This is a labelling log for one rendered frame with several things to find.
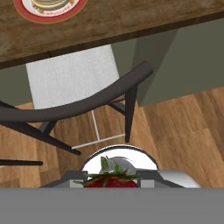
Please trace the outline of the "dark stool with white seat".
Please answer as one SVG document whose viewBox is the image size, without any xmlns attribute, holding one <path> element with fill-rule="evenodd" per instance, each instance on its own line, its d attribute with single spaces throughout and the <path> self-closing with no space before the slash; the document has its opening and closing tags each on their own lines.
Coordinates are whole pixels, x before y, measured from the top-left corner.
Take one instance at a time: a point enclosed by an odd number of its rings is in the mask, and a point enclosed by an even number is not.
<svg viewBox="0 0 224 224">
<path fill-rule="evenodd" d="M 0 101 L 0 124 L 76 155 L 78 150 L 50 136 L 56 122 L 109 105 L 125 116 L 129 141 L 138 85 L 153 73 L 144 61 L 120 76 L 110 45 L 38 60 L 25 68 L 34 109 Z"/>
</svg>

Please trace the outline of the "dark stool leg bar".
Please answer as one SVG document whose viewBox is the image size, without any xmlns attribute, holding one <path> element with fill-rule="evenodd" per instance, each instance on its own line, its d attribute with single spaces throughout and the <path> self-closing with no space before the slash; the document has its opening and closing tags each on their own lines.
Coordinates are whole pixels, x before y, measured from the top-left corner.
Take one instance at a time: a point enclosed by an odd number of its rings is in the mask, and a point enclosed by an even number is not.
<svg viewBox="0 0 224 224">
<path fill-rule="evenodd" d="M 42 161 L 0 159 L 0 166 L 43 165 Z"/>
</svg>

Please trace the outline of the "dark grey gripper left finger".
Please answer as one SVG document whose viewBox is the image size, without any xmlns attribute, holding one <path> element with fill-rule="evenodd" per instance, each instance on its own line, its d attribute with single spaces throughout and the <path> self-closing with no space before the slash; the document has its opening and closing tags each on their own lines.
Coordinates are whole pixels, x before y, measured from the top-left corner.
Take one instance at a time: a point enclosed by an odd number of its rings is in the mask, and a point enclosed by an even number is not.
<svg viewBox="0 0 224 224">
<path fill-rule="evenodd" d="M 43 185 L 43 188 L 58 187 L 58 188 L 82 188 L 81 184 L 76 184 L 76 181 L 84 182 L 87 180 L 86 171 L 67 171 L 59 180 L 55 180 L 49 184 Z"/>
</svg>

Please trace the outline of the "stacked pancake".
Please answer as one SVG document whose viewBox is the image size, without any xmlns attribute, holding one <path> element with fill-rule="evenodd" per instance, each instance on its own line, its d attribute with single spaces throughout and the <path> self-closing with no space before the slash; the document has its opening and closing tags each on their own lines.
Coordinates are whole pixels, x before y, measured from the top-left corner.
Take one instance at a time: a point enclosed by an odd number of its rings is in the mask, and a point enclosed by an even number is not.
<svg viewBox="0 0 224 224">
<path fill-rule="evenodd" d="M 31 0 L 41 10 L 54 11 L 64 7 L 69 0 Z"/>
</svg>

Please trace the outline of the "grey-green dining counter base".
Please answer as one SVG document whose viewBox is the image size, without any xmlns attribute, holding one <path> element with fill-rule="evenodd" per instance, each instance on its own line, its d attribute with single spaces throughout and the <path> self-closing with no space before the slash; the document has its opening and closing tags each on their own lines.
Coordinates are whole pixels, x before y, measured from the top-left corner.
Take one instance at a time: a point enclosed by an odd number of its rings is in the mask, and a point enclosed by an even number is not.
<svg viewBox="0 0 224 224">
<path fill-rule="evenodd" d="M 162 88 L 187 87 L 190 93 L 224 84 L 224 20 L 164 31 L 149 24 L 82 22 L 22 24 L 0 29 L 0 101 L 33 102 L 25 65 L 64 54 L 112 47 L 120 76 L 147 60 L 164 77 Z"/>
</svg>

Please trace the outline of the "red strawberry with green leaves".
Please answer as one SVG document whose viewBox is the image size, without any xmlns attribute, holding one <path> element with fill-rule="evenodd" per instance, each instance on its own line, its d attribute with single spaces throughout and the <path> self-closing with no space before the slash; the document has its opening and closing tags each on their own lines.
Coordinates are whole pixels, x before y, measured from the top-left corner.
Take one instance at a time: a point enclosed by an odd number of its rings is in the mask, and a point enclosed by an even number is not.
<svg viewBox="0 0 224 224">
<path fill-rule="evenodd" d="M 102 174 L 87 174 L 88 180 L 81 182 L 75 180 L 75 184 L 84 188 L 138 188 L 137 181 L 141 178 L 136 173 L 128 174 L 117 162 L 113 162 L 112 171 L 109 170 L 109 158 L 101 157 Z"/>
</svg>

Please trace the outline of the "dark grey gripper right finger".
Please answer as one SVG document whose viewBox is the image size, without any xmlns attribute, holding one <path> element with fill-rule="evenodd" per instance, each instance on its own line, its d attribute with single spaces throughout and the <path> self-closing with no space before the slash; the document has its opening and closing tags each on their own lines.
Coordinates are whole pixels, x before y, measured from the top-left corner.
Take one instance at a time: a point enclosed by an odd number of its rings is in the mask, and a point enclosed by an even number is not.
<svg viewBox="0 0 224 224">
<path fill-rule="evenodd" d="M 137 185 L 140 188 L 182 188 L 182 185 L 164 179 L 157 170 L 139 170 L 136 174 L 140 177 L 137 181 Z"/>
</svg>

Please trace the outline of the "red-rimmed white plate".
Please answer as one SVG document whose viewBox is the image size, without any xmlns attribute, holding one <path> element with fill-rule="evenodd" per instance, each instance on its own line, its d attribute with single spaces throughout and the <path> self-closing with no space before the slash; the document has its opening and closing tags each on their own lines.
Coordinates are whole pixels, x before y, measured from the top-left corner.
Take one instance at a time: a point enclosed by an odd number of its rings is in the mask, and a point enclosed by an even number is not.
<svg viewBox="0 0 224 224">
<path fill-rule="evenodd" d="M 33 23 L 50 25 L 50 24 L 56 24 L 62 21 L 66 21 L 69 18 L 74 17 L 75 15 L 77 15 L 79 12 L 83 10 L 83 8 L 88 3 L 88 0 L 80 0 L 73 9 L 69 10 L 68 12 L 62 15 L 52 16 L 52 17 L 42 17 L 39 15 L 34 15 L 33 13 L 29 12 L 24 7 L 22 0 L 13 0 L 13 3 L 15 6 L 15 9 L 23 18 L 29 21 L 32 21 Z"/>
</svg>

